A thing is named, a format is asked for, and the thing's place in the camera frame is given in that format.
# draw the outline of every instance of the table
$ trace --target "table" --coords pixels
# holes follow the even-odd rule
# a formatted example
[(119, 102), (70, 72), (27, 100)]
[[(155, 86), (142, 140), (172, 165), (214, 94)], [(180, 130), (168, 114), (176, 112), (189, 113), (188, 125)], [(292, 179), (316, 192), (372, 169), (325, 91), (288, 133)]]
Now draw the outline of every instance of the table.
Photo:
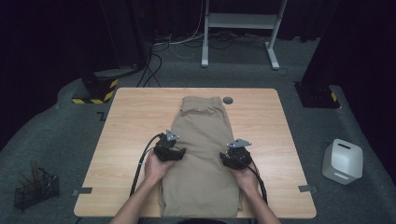
[(265, 49), (271, 61), (274, 70), (280, 69), (279, 63), (274, 52), (274, 44), (276, 35), (282, 22), (283, 13), (288, 0), (282, 0), (279, 11), (275, 15), (260, 14), (240, 14), (240, 13), (211, 13), (209, 12), (209, 0), (205, 4), (205, 26), (204, 26), (204, 42), (202, 45), (202, 67), (209, 66), (209, 46), (208, 35), (210, 27), (222, 28), (243, 28), (243, 29), (264, 29), (272, 30), (271, 39), (265, 42)]
[[(172, 127), (184, 96), (233, 98), (224, 105), (233, 136), (247, 147), (278, 217), (311, 218), (316, 208), (307, 185), (277, 92), (272, 89), (120, 88), (108, 113), (83, 189), (75, 206), (79, 217), (114, 217), (128, 199), (138, 160), (157, 133)], [(144, 169), (138, 185), (144, 178)], [(151, 193), (142, 217), (159, 217), (159, 186)], [(246, 200), (238, 217), (253, 217)]]

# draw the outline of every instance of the folded pants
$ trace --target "folded pants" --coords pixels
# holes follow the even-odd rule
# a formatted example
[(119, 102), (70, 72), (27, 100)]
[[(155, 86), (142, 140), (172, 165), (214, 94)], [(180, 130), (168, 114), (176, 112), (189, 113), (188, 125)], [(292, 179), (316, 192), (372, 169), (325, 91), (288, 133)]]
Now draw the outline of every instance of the folded pants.
[(240, 190), (219, 157), (234, 140), (221, 99), (183, 98), (172, 133), (180, 136), (175, 148), (187, 151), (163, 178), (163, 216), (236, 217), (241, 207)]

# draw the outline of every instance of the wooden table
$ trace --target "wooden table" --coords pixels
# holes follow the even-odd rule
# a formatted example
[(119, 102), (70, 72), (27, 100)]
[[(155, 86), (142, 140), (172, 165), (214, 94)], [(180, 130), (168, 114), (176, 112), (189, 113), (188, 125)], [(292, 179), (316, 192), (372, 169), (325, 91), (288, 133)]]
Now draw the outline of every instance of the wooden table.
[[(164, 133), (181, 108), (185, 96), (233, 98), (224, 105), (233, 136), (252, 143), (247, 147), (268, 193), (268, 203), (278, 217), (311, 218), (316, 215), (290, 129), (272, 89), (120, 88), (108, 113), (92, 157), (75, 214), (79, 217), (114, 217), (128, 199), (138, 160), (147, 143)], [(144, 169), (138, 185), (144, 178)], [(142, 217), (159, 217), (159, 186), (151, 193)], [(247, 201), (239, 217), (253, 217)]]

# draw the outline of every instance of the metal frame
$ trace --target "metal frame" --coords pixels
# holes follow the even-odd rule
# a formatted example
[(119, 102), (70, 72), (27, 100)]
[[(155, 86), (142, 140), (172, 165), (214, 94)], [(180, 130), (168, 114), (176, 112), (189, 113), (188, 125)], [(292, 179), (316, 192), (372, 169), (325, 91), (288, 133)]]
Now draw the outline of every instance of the metal frame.
[(283, 13), (288, 0), (282, 0), (280, 9), (276, 15), (256, 15), (256, 14), (220, 14), (209, 13), (210, 0), (206, 0), (205, 6), (205, 30), (204, 44), (202, 48), (202, 67), (209, 66), (209, 48), (208, 48), (208, 32), (209, 27), (229, 27), (229, 28), (246, 28), (246, 29), (271, 29), (271, 39), (265, 42), (265, 49), (271, 61), (274, 70), (280, 68), (274, 52), (274, 44), (276, 35), (282, 22)]

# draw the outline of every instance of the pen holder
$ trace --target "pen holder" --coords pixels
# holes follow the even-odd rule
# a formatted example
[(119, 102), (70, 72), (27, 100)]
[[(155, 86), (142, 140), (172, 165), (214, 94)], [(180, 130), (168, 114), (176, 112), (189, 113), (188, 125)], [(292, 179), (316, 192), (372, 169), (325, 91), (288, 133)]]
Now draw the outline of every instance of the pen holder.
[(341, 139), (335, 139), (326, 148), (322, 173), (324, 176), (347, 185), (361, 178), (363, 154), (361, 148)]
[(52, 197), (59, 197), (59, 178), (47, 175), (36, 182), (15, 189), (14, 208), (23, 210)]

